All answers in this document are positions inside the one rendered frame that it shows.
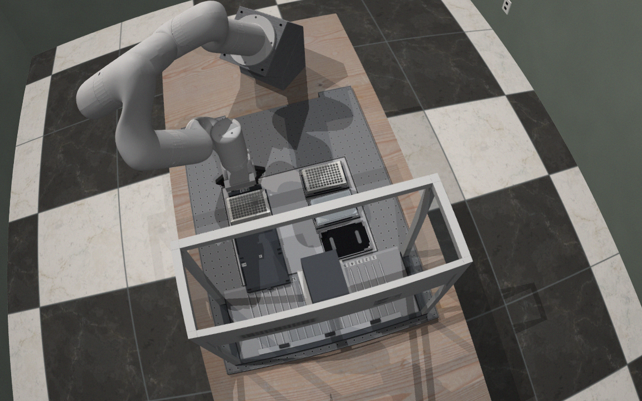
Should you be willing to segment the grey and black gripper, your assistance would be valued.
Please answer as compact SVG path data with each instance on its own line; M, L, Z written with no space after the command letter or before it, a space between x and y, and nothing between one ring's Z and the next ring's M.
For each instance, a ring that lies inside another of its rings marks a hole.
M248 174L253 173L254 176L255 176L256 184L259 184L258 180L266 170L265 170L265 167L257 167L256 165L254 165L253 160L251 158L252 157L248 153L248 159L247 159L248 160L248 163L247 163ZM222 166L222 163L221 163L221 169L222 169L222 175L219 176L216 179L216 184L217 185L221 185L221 186L225 186L224 185L224 181L228 180L228 175L227 175L227 170L224 169L224 167Z

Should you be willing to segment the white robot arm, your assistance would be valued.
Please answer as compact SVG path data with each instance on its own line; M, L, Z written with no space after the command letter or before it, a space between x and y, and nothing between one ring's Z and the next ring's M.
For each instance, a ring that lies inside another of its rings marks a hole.
M235 119L196 117L185 129L153 129L156 77L200 46L208 52L230 54L241 65L257 65L269 57L275 41L274 26L264 16L230 19L222 3L201 2L159 26L152 36L82 83L76 103L91 120L123 107L115 142L123 160L135 170L201 163L213 148L227 170L226 192L252 186L256 180L247 171L249 150Z

